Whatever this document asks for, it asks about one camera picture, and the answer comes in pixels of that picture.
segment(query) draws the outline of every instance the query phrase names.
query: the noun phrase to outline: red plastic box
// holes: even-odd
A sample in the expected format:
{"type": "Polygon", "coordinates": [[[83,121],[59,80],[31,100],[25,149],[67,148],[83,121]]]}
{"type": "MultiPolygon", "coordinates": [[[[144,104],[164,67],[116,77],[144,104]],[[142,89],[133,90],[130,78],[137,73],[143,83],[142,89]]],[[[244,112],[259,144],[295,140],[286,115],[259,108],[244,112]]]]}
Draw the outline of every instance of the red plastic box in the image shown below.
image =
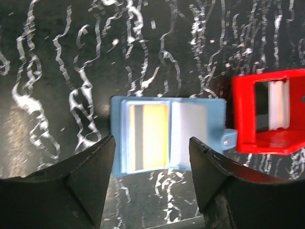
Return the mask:
{"type": "Polygon", "coordinates": [[[232,83],[238,152],[289,155],[305,147],[305,69],[236,76],[232,83]],[[288,79],[289,127],[257,133],[254,84],[288,79]]]}

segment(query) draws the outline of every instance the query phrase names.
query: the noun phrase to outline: yellow panel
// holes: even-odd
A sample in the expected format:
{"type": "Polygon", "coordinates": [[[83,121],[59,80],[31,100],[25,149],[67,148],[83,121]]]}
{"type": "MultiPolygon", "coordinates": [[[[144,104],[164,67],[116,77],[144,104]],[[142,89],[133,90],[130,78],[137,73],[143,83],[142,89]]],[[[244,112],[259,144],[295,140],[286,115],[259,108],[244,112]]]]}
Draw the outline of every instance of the yellow panel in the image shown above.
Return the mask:
{"type": "Polygon", "coordinates": [[[168,106],[143,106],[143,169],[167,165],[168,106]]]}
{"type": "Polygon", "coordinates": [[[129,156],[128,165],[129,171],[135,171],[135,114],[134,105],[130,106],[129,109],[129,156]]]}

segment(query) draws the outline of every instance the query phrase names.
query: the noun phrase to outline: black table surface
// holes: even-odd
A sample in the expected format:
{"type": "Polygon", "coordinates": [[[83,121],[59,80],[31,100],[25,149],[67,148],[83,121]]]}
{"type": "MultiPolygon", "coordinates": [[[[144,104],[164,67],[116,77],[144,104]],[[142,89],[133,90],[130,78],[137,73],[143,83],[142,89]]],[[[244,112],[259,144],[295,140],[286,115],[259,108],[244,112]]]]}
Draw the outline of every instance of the black table surface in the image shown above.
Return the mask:
{"type": "MultiPolygon", "coordinates": [[[[233,76],[303,68],[302,0],[1,0],[0,177],[27,176],[110,132],[113,95],[227,99],[233,76]]],[[[304,177],[290,156],[225,152],[273,176],[304,177]]],[[[110,179],[102,228],[200,216],[192,174],[110,179]]]]}

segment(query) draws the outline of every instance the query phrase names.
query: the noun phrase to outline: marbled black surface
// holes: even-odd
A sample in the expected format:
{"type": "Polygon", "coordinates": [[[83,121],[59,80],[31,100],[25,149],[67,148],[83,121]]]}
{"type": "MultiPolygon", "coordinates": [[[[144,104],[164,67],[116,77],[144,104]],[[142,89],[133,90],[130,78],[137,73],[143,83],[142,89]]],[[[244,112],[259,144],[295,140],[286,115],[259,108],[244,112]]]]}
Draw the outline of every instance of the marbled black surface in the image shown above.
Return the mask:
{"type": "MultiPolygon", "coordinates": [[[[113,95],[225,98],[230,79],[305,65],[303,0],[2,0],[0,177],[26,176],[110,132],[113,95]]],[[[226,152],[304,177],[291,156],[226,152]]],[[[192,175],[110,179],[102,228],[151,228],[198,216],[192,175]]]]}

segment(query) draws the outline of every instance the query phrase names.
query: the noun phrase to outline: white panel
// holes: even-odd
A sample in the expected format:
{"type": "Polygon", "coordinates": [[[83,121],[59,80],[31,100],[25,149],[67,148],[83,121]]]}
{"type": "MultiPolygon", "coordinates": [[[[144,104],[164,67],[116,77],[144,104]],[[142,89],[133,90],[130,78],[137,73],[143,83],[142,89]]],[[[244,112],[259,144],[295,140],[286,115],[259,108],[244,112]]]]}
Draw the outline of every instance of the white panel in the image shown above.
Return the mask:
{"type": "Polygon", "coordinates": [[[197,137],[207,142],[206,106],[195,103],[172,104],[171,166],[190,167],[189,142],[197,137]]]}
{"type": "Polygon", "coordinates": [[[289,81],[269,82],[269,130],[288,128],[290,121],[289,81]]]}

